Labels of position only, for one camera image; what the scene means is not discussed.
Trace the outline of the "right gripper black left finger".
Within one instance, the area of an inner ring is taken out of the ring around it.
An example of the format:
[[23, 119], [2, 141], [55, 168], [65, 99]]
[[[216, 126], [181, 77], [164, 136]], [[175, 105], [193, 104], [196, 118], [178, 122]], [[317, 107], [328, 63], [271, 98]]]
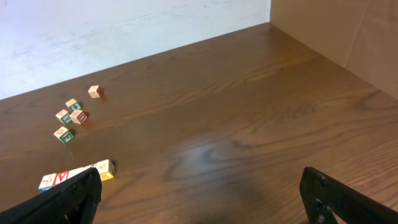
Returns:
[[102, 183], [94, 167], [1, 212], [1, 224], [92, 224], [101, 201]]

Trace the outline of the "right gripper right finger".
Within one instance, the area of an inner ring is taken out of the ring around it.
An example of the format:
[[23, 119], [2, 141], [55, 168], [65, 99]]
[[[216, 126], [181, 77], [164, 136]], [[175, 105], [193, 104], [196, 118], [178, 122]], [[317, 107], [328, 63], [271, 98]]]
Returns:
[[305, 167], [300, 194], [310, 223], [397, 223], [397, 212], [313, 167]]

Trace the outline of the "blue edged wooden block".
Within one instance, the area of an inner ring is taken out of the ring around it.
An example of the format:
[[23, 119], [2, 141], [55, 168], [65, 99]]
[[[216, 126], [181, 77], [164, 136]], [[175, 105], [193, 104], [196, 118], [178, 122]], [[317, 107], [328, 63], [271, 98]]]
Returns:
[[53, 187], [55, 182], [56, 173], [48, 174], [42, 177], [42, 180], [39, 184], [39, 190], [44, 192]]

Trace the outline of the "yellow edged wooden block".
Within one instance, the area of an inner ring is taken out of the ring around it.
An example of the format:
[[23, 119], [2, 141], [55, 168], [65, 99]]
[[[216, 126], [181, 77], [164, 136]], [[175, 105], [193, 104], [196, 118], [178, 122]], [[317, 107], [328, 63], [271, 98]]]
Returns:
[[62, 143], [68, 144], [75, 138], [76, 132], [74, 129], [68, 129], [61, 126], [53, 133], [53, 135]]

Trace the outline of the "plain wooden block centre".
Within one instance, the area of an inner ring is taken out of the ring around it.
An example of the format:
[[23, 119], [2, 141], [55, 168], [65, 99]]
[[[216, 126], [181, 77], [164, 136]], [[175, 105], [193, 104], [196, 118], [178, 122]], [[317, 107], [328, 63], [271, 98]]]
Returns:
[[70, 118], [76, 124], [83, 124], [88, 116], [83, 110], [75, 110], [70, 114]]

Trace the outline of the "plain wooden block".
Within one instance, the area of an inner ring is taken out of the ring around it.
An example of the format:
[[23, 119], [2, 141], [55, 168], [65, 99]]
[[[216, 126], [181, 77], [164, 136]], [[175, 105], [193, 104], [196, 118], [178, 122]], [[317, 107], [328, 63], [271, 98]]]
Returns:
[[101, 98], [103, 95], [103, 89], [100, 85], [93, 85], [89, 88], [88, 93], [91, 98]]
[[83, 110], [75, 110], [70, 114], [70, 118], [76, 124], [83, 124], [88, 116]]

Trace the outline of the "teal edged wooden block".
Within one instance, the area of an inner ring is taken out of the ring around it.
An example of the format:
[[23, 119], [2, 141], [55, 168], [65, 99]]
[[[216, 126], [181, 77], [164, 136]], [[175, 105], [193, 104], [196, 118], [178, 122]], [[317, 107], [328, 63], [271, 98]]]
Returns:
[[69, 123], [72, 123], [72, 119], [71, 119], [70, 115], [71, 115], [71, 113], [69, 111], [62, 109], [55, 116], [63, 124], [69, 124]]

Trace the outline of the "green edged wooden block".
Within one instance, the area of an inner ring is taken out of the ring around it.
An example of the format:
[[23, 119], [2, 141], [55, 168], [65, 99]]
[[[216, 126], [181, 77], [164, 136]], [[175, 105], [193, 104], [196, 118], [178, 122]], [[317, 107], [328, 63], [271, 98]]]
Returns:
[[79, 103], [77, 100], [75, 100], [74, 98], [68, 100], [65, 105], [67, 106], [67, 108], [70, 111], [75, 111], [75, 110], [82, 110], [83, 106], [81, 105], [81, 103]]

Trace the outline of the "far plain wooden block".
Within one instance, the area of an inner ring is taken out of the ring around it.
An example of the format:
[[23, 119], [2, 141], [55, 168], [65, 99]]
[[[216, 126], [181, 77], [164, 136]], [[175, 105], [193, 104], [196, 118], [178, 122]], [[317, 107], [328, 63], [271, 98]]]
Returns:
[[93, 85], [89, 88], [88, 93], [91, 98], [101, 98], [103, 95], [103, 89], [100, 85]]

